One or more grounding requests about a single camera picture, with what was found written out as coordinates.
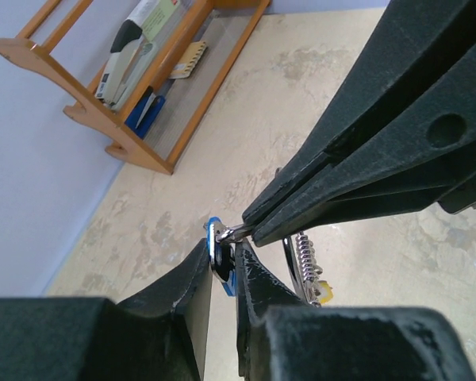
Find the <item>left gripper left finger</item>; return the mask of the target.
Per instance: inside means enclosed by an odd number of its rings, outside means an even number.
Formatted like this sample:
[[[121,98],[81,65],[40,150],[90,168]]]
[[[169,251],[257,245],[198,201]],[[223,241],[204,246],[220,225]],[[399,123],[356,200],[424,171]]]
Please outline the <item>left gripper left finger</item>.
[[[0,380],[200,380],[211,274],[205,241],[121,302],[0,298]]]

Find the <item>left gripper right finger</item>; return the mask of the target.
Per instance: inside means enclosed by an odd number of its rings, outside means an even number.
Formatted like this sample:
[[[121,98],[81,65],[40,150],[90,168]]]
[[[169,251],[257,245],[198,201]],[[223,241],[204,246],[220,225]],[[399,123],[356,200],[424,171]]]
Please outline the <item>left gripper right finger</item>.
[[[246,380],[475,380],[458,334],[419,307],[315,307],[236,245],[239,374]]]

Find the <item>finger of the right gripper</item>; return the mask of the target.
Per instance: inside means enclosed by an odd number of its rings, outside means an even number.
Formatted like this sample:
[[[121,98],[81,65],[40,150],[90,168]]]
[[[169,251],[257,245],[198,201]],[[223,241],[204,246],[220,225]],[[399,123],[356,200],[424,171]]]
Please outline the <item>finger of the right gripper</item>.
[[[259,223],[258,246],[320,225],[476,206],[476,44],[411,106]]]
[[[347,159],[476,44],[476,1],[392,1],[305,143],[244,211],[256,228],[327,167]]]

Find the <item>bunch of metal keys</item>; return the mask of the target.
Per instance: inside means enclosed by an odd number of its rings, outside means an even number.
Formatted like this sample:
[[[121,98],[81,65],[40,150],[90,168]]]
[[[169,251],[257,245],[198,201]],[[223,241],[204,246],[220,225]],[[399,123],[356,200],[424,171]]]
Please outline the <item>bunch of metal keys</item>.
[[[236,243],[248,237],[252,227],[228,227],[220,218],[212,217],[205,226],[209,262],[213,274],[219,279],[227,295],[236,295]],[[323,269],[317,263],[313,242],[299,232],[282,240],[294,292],[308,304],[320,307],[333,298],[332,288],[321,279]]]

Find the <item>large metal keyring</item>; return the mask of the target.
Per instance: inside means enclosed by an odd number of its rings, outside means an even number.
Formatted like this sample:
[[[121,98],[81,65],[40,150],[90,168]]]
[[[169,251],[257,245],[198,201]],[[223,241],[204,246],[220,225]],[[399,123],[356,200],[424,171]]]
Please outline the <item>large metal keyring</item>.
[[[295,294],[306,303],[320,307],[323,269],[317,264],[313,242],[301,231],[294,237],[283,238],[282,247]]]

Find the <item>blue key tag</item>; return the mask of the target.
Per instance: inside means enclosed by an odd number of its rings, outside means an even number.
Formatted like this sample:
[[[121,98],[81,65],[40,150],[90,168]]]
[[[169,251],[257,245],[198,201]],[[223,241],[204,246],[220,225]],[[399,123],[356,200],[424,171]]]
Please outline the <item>blue key tag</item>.
[[[232,242],[233,230],[218,217],[211,217],[206,224],[206,244],[209,264],[229,297],[236,296],[236,264]]]

